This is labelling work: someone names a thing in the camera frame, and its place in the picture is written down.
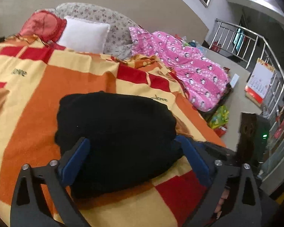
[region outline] black folded garment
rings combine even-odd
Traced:
[[[75,198],[126,189],[154,178],[183,152],[176,119],[165,104],[140,96],[96,92],[60,100],[55,142],[61,155],[80,137],[91,150],[75,183]]]

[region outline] pink quilt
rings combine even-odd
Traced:
[[[150,34],[140,27],[129,27],[132,55],[156,55],[173,68],[189,93],[189,101],[200,111],[211,110],[223,95],[229,78],[217,63],[193,47],[182,46],[175,37],[161,31]]]

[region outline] metal bolt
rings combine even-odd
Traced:
[[[56,166],[56,165],[58,164],[58,161],[55,160],[55,159],[53,159],[53,160],[51,160],[51,161],[49,162],[49,164],[50,164],[51,166]]]
[[[247,164],[247,163],[245,163],[243,166],[244,166],[244,168],[247,169],[247,170],[250,169],[250,165]]]
[[[24,164],[23,166],[22,166],[22,169],[23,170],[27,170],[29,168],[29,164]]]
[[[215,160],[215,165],[216,166],[221,166],[222,165],[222,161],[220,161],[219,159]]]

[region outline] pillow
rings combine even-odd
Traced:
[[[41,10],[32,14],[24,23],[19,34],[21,36],[36,34],[44,42],[48,42],[49,40],[57,42],[65,27],[65,19],[60,19],[48,11]]]
[[[102,54],[108,32],[109,24],[92,22],[85,19],[66,16],[67,24],[59,45],[80,52]]]

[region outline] plaid blanket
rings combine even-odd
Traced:
[[[44,166],[60,158],[54,143],[59,100],[101,90],[162,102],[177,118],[178,133],[224,146],[156,56],[120,61],[44,45],[36,36],[10,38],[0,43],[0,217],[7,225],[21,166]],[[76,204],[94,227],[176,227],[184,223],[205,190],[182,157],[149,182]],[[61,221],[46,186],[43,191],[53,217]]]

